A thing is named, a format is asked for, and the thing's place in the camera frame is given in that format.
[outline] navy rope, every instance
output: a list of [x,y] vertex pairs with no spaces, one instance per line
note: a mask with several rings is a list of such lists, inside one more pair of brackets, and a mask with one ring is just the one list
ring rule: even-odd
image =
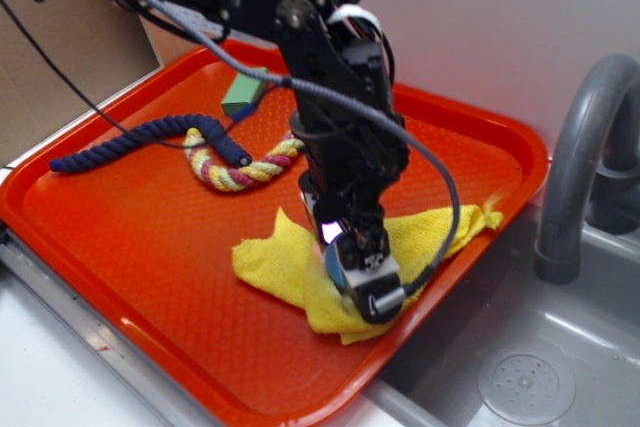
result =
[[185,135],[187,130],[192,127],[200,131],[206,143],[216,149],[228,164],[242,167],[251,163],[251,156],[227,135],[219,120],[202,114],[187,114],[184,116],[168,115],[163,119],[145,122],[131,129],[132,133],[141,137],[140,140],[137,137],[123,134],[88,150],[61,159],[53,159],[49,162],[49,168],[52,172],[85,172],[119,159],[132,150],[146,145],[147,142],[144,142],[142,138],[162,139]]

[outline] orange tray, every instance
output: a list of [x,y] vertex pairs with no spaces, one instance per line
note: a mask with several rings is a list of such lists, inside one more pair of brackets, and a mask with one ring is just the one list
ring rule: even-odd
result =
[[[230,43],[249,65],[284,72],[277,51]],[[167,114],[223,119],[235,73],[198,50],[119,98],[106,111],[133,127]],[[463,203],[491,195],[508,223],[544,180],[548,157],[526,126],[398,85],[408,129],[449,167]],[[233,130],[261,157],[288,130],[294,97],[281,89]],[[268,237],[282,206],[308,225],[297,187],[303,159],[268,185],[214,191],[184,153],[160,146],[79,175],[54,174],[62,157],[118,135],[93,116],[21,164],[0,190],[0,218],[72,288],[207,410],[230,425],[309,425],[334,414],[374,378],[495,239],[484,232],[435,277],[384,336],[347,347],[309,328],[305,314],[238,280],[231,248]],[[417,153],[385,193],[388,216],[449,205],[436,171]]]

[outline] sink drain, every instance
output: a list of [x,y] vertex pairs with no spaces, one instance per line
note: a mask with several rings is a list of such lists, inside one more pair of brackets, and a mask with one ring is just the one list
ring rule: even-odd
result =
[[518,344],[489,355],[478,371],[478,389],[498,416],[517,425],[559,419],[575,397],[569,367],[542,346]]

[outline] yellow towel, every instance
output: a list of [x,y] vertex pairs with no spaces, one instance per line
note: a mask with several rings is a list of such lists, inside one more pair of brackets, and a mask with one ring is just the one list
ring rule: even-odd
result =
[[[502,214],[486,210],[483,213],[476,205],[462,207],[447,257],[464,248],[485,227],[499,227]],[[414,280],[431,261],[450,226],[450,208],[385,220],[403,284]],[[362,320],[351,299],[343,296],[327,275],[315,236],[289,220],[282,209],[278,210],[271,237],[243,240],[234,247],[233,269],[245,282],[304,309],[315,332],[340,334],[344,345],[381,335],[395,322],[371,325]],[[402,312],[420,294],[407,299]]]

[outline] gray sink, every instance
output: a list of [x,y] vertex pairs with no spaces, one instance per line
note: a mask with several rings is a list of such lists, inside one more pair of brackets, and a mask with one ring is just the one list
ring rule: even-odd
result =
[[392,415],[640,425],[640,247],[585,227],[579,277],[552,285],[534,273],[537,217],[521,214],[387,365],[380,379],[407,400],[386,405]]

